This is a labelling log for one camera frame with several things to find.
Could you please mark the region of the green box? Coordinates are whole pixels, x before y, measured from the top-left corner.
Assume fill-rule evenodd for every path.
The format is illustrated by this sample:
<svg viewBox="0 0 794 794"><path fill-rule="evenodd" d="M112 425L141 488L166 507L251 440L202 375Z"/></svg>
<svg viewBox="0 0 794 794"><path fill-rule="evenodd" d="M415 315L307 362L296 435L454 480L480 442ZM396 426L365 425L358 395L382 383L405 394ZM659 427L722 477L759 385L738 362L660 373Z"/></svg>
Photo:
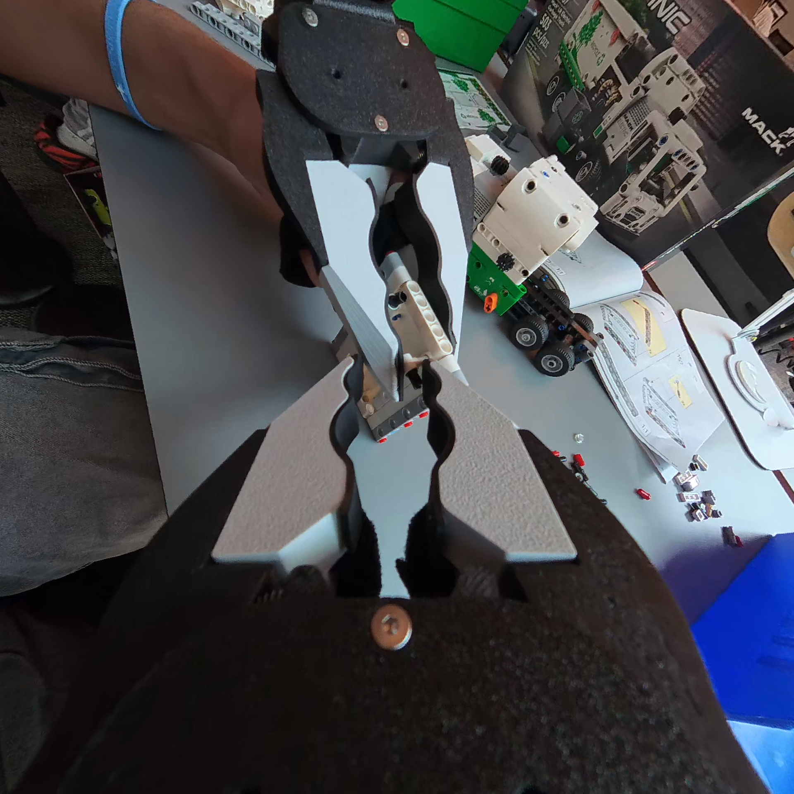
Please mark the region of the green box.
<svg viewBox="0 0 794 794"><path fill-rule="evenodd" d="M527 1L395 1L399 19L413 24L431 52L484 72Z"/></svg>

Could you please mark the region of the green white sticker sheet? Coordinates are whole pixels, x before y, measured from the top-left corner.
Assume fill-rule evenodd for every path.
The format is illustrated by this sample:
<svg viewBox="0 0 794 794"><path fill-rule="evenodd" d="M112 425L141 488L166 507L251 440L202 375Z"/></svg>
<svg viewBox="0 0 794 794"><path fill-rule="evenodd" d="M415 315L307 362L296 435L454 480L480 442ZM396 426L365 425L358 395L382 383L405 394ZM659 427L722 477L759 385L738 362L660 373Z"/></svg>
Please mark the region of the green white sticker sheet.
<svg viewBox="0 0 794 794"><path fill-rule="evenodd" d="M487 132L493 126L502 130L510 127L510 119L478 77L444 67L440 67L438 72L445 94L453 102L457 123L463 131Z"/></svg>

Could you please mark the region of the blue wristband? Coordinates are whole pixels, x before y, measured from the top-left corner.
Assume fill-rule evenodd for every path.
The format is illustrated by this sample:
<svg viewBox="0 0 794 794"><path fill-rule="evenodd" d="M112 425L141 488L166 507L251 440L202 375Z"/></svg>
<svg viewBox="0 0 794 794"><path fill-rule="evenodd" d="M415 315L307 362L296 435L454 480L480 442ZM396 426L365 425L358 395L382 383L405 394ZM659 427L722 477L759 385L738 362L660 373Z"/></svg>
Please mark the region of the blue wristband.
<svg viewBox="0 0 794 794"><path fill-rule="evenodd" d="M140 124L160 132L160 128L148 122L137 108L126 74L122 46L124 16L132 1L107 1L103 16L103 32L105 50L110 66L110 73L125 109Z"/></svg>

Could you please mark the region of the pile of small lego pins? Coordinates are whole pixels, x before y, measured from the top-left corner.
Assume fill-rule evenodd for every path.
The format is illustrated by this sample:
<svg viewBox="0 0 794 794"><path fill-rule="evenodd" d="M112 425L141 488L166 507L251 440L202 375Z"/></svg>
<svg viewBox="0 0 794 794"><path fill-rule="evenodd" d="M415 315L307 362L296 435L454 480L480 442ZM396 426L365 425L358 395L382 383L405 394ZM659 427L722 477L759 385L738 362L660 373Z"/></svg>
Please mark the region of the pile of small lego pins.
<svg viewBox="0 0 794 794"><path fill-rule="evenodd" d="M579 453L574 453L572 456L563 455L558 450L552 450L552 454L557 458L562 464L566 465L569 470L572 472L574 477L577 478L578 481L581 482L592 494L595 496L603 505L608 505L608 501L606 499L601 498L593 487L589 483L589 477L587 472L584 470L585 462L584 458Z"/></svg>

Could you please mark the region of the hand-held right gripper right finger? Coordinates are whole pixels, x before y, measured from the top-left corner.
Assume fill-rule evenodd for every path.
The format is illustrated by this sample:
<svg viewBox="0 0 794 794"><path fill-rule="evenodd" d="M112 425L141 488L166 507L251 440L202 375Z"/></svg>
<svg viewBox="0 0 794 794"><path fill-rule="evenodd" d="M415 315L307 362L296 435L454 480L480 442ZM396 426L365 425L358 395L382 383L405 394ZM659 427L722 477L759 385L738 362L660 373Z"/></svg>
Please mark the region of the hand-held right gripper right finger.
<svg viewBox="0 0 794 794"><path fill-rule="evenodd" d="M451 560L576 559L517 426L440 363L426 366L428 505Z"/></svg>

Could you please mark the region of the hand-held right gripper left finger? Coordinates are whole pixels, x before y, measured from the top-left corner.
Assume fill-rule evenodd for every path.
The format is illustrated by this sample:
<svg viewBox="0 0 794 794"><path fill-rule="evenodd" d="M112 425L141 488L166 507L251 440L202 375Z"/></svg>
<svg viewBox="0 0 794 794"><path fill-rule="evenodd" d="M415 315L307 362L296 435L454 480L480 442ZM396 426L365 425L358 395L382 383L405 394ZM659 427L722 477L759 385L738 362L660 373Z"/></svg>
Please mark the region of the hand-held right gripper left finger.
<svg viewBox="0 0 794 794"><path fill-rule="evenodd" d="M363 364L342 362L267 428L212 551L220 563L264 562L325 578L359 541L363 509L349 447L360 432Z"/></svg>

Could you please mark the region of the blue plastic bin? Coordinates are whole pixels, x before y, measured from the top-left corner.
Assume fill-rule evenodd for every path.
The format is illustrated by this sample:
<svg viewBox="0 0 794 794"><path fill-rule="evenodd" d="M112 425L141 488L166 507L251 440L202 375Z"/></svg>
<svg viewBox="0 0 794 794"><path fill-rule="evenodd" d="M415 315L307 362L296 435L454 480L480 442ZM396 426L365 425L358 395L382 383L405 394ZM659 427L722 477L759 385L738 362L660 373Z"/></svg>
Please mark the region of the blue plastic bin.
<svg viewBox="0 0 794 794"><path fill-rule="evenodd" d="M662 572L751 766L770 792L793 792L792 533L718 543Z"/></svg>

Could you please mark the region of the person's grey trousers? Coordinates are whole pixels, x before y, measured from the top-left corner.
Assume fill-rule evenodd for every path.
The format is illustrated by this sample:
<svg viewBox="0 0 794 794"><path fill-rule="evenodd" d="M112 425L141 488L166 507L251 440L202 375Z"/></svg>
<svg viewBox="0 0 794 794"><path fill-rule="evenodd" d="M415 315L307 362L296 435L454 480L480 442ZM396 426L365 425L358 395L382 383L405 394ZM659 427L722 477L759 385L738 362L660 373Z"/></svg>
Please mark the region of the person's grey trousers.
<svg viewBox="0 0 794 794"><path fill-rule="evenodd" d="M166 505L132 343L1 332L1 593L147 545Z"/></svg>

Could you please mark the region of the pile of small grey tiles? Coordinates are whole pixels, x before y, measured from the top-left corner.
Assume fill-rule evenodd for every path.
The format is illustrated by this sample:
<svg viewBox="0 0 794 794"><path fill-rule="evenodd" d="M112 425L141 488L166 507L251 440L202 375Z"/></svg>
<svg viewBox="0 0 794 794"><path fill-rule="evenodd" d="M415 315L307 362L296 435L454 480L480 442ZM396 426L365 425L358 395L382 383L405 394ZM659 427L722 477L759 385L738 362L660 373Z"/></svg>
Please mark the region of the pile of small grey tiles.
<svg viewBox="0 0 794 794"><path fill-rule="evenodd" d="M689 521L699 522L722 517L722 511L716 506L714 492L701 487L701 475L707 471L707 462L700 454L694 454L688 468L679 471L672 478L677 489L677 498L687 508Z"/></svg>

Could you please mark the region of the black lego set box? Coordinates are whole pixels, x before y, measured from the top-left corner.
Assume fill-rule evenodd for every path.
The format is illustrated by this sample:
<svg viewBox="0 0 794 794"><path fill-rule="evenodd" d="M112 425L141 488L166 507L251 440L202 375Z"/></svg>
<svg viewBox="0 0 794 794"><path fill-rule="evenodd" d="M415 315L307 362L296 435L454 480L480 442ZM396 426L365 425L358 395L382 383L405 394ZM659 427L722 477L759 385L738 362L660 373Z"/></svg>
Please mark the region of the black lego set box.
<svg viewBox="0 0 794 794"><path fill-rule="evenodd" d="M500 94L640 264L792 173L792 65L730 2L546 2Z"/></svg>

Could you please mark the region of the loose white lego beams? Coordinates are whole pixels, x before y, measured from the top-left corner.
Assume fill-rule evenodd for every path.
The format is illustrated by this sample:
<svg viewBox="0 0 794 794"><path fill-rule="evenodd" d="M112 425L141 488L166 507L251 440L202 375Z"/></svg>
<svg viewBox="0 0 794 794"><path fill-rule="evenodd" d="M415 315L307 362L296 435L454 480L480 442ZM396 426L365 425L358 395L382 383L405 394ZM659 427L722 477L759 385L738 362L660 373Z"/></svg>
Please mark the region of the loose white lego beams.
<svg viewBox="0 0 794 794"><path fill-rule="evenodd" d="M274 5L274 1L194 1L188 9L249 53L261 56L263 23Z"/></svg>

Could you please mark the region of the white green lego truck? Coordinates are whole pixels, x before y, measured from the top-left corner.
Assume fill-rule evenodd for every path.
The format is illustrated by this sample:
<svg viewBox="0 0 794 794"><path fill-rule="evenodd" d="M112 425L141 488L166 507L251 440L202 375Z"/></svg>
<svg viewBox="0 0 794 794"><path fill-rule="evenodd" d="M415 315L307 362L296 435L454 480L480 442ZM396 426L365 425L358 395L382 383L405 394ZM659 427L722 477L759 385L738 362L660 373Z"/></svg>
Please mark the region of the white green lego truck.
<svg viewBox="0 0 794 794"><path fill-rule="evenodd" d="M474 179L467 282L485 313L509 320L511 343L561 378L596 352L589 317L571 309L543 265L575 251L596 228L596 205L555 156L524 164L486 134L464 138Z"/></svg>

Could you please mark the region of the red black white shoe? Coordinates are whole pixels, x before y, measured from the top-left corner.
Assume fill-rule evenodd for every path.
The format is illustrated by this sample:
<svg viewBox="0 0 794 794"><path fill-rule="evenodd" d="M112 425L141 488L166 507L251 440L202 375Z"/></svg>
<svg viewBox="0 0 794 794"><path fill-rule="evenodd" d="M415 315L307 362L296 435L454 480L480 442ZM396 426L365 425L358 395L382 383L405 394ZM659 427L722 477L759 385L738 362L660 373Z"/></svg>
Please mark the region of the red black white shoe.
<svg viewBox="0 0 794 794"><path fill-rule="evenodd" d="M98 153L88 104L70 98L60 117L47 115L34 134L34 143L45 162L67 175L98 165Z"/></svg>

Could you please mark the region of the person's left forearm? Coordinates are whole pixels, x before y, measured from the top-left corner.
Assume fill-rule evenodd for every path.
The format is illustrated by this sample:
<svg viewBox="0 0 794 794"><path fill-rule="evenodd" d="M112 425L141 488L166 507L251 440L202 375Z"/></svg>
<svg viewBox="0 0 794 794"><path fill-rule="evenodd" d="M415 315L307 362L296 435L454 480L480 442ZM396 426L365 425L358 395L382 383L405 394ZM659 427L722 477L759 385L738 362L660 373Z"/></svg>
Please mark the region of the person's left forearm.
<svg viewBox="0 0 794 794"><path fill-rule="evenodd" d="M128 114L108 61L105 7L104 1L2 1L2 74Z"/></svg>

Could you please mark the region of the black card green print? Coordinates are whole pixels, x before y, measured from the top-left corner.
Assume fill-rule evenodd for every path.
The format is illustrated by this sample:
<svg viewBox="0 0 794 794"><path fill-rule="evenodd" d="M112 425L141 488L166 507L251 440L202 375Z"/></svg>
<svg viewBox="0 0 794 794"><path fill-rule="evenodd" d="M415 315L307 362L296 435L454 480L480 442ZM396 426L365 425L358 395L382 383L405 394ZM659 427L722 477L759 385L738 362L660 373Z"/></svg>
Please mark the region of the black card green print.
<svg viewBox="0 0 794 794"><path fill-rule="evenodd" d="M117 245L101 168L93 166L64 174L64 177L94 231L109 250L113 260L118 262Z"/></svg>

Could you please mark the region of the white grey lego panel assembly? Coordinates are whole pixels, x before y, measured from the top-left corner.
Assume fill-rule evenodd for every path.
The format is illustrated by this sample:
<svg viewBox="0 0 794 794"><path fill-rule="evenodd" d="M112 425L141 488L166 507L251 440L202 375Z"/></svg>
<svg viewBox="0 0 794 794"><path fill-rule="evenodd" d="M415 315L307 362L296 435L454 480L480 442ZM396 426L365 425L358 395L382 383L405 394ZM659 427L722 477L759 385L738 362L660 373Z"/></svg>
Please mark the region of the white grey lego panel assembly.
<svg viewBox="0 0 794 794"><path fill-rule="evenodd" d="M380 268L387 284L388 318L403 352L403 400L392 400L364 366L363 393L358 407L379 444L398 430L427 419L430 410L422 392L420 367L423 361L438 362L463 379L452 343L419 283L410 275L399 253L387 253Z"/></svg>

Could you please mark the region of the lego instruction booklet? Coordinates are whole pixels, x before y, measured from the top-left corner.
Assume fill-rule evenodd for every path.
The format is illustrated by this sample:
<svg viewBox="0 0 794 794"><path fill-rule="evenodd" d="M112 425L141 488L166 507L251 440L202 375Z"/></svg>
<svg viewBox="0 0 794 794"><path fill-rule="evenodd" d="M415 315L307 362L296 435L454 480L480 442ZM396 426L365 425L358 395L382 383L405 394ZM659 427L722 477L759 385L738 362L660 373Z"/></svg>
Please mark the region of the lego instruction booklet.
<svg viewBox="0 0 794 794"><path fill-rule="evenodd" d="M663 482L689 469L725 421L670 303L597 232L543 265L598 337L594 367Z"/></svg>

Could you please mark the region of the person's left hand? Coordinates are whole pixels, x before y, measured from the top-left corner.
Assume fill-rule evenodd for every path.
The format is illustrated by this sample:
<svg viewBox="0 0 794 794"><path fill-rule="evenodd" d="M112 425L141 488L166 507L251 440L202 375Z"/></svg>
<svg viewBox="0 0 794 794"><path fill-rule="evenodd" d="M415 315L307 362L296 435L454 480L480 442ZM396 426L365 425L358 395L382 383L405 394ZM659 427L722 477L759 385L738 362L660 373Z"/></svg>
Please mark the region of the person's left hand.
<svg viewBox="0 0 794 794"><path fill-rule="evenodd" d="M131 2L124 12L122 52L144 120L233 164L259 194L264 216L277 223L283 213L263 166L255 69L154 2Z"/></svg>

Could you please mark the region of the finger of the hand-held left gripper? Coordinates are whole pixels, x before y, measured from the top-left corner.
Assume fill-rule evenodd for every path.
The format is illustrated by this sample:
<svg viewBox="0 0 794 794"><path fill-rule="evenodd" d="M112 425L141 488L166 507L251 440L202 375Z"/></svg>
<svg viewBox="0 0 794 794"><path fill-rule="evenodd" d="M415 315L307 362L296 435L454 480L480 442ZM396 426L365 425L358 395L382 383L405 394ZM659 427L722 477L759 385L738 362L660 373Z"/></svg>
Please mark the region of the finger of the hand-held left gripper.
<svg viewBox="0 0 794 794"><path fill-rule="evenodd" d="M337 160L307 161L306 167L327 257L320 281L383 392L399 402L402 344L372 251L375 189Z"/></svg>
<svg viewBox="0 0 794 794"><path fill-rule="evenodd" d="M413 177L406 213L419 286L452 344L452 357L457 359L469 250L448 166L429 163Z"/></svg>

